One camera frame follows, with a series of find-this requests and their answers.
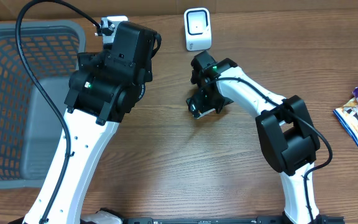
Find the yellow snack bag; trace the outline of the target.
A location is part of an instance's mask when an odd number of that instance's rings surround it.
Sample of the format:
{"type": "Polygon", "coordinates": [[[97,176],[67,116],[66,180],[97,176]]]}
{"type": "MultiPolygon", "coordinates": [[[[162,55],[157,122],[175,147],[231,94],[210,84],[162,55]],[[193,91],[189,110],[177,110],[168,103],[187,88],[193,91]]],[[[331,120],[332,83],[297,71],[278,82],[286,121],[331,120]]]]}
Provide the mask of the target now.
{"type": "Polygon", "coordinates": [[[358,147],[358,102],[355,98],[351,98],[342,107],[333,111],[335,117],[347,131],[350,137],[358,147]]]}

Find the small orange juice carton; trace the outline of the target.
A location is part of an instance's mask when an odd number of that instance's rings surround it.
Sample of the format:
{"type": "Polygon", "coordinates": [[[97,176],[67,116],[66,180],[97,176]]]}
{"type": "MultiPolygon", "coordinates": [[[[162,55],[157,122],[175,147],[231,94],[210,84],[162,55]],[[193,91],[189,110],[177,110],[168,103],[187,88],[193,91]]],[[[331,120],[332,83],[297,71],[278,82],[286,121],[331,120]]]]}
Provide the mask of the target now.
{"type": "Polygon", "coordinates": [[[193,117],[194,117],[194,119],[200,119],[200,118],[202,118],[203,116],[205,116],[205,115],[207,115],[207,114],[210,114],[211,112],[214,112],[214,111],[216,111],[214,108],[212,108],[212,109],[210,109],[210,110],[207,110],[207,111],[205,111],[205,112],[200,112],[200,111],[198,111],[198,112],[196,112],[196,113],[193,114],[193,117]]]}

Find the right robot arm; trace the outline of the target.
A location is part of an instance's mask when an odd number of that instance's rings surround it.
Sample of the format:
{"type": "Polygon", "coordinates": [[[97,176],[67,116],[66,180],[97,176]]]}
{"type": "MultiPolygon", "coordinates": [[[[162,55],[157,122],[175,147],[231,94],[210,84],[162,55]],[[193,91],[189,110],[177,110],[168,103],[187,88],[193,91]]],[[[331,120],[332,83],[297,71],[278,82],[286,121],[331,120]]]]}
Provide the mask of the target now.
{"type": "Polygon", "coordinates": [[[313,176],[320,148],[305,102],[298,96],[285,98],[249,78],[229,58],[217,62],[207,52],[194,56],[190,82],[198,87],[186,100],[198,119],[237,103],[255,119],[260,148],[269,166],[280,174],[285,196],[286,223],[316,223],[313,176]]]}

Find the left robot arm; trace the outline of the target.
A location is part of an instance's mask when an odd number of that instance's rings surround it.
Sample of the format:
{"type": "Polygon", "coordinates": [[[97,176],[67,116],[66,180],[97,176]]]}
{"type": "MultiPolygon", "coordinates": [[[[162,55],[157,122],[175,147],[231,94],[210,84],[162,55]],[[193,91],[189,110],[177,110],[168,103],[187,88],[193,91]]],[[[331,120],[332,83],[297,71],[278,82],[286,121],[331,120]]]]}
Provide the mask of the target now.
{"type": "Polygon", "coordinates": [[[81,223],[87,189],[99,159],[125,114],[152,81],[160,34],[129,21],[105,27],[103,50],[78,54],[69,79],[60,142],[41,191],[23,223],[81,223]]]}

